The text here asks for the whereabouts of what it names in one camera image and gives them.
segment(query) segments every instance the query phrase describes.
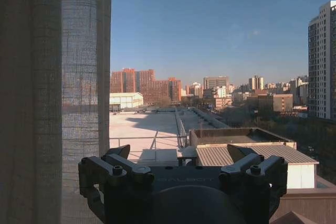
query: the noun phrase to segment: corrugated metal roof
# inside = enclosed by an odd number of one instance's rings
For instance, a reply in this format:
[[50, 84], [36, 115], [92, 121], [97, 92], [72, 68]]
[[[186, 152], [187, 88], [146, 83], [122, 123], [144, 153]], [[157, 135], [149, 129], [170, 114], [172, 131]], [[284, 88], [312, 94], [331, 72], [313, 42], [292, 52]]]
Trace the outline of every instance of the corrugated metal roof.
[[[316, 160], [285, 145], [259, 145], [245, 146], [254, 150], [256, 153], [269, 158], [271, 155], [281, 156], [288, 164], [318, 164]], [[224, 166], [231, 165], [233, 161], [227, 147], [206, 147], [196, 149], [199, 161], [203, 166]]]

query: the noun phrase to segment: blue sky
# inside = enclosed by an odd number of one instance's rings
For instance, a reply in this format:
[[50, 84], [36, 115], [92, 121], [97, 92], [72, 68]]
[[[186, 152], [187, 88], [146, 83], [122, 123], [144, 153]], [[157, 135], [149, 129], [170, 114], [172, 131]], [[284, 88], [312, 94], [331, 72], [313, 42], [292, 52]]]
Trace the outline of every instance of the blue sky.
[[186, 85], [308, 74], [308, 22], [329, 0], [112, 0], [111, 70], [155, 69]]

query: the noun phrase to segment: bare tree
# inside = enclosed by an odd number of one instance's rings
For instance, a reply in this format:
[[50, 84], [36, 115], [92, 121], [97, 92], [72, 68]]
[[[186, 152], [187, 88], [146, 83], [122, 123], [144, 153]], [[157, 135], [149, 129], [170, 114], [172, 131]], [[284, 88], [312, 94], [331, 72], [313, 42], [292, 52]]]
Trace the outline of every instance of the bare tree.
[[161, 108], [168, 107], [172, 103], [172, 100], [169, 97], [160, 97], [158, 101], [158, 105]]

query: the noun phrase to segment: sheer curtain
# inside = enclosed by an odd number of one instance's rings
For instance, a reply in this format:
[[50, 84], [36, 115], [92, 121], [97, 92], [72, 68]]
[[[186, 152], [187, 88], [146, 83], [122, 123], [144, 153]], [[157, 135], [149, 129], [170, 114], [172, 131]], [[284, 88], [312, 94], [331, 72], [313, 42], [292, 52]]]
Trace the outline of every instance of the sheer curtain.
[[108, 149], [111, 0], [0, 0], [0, 223], [98, 223], [77, 163]]

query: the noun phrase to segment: red brick building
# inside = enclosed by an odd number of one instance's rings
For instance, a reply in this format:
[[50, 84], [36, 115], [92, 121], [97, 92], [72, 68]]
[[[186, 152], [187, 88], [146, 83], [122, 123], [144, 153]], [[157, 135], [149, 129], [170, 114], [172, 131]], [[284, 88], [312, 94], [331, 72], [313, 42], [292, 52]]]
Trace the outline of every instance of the red brick building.
[[135, 92], [135, 70], [134, 68], [124, 68], [122, 70], [123, 92]]
[[112, 72], [110, 87], [113, 93], [139, 92], [143, 95], [145, 104], [158, 103], [163, 97], [170, 98], [172, 102], [181, 100], [181, 81], [175, 78], [155, 80], [153, 69], [142, 71], [123, 69]]
[[122, 93], [123, 81], [122, 71], [112, 72], [110, 80], [110, 93]]

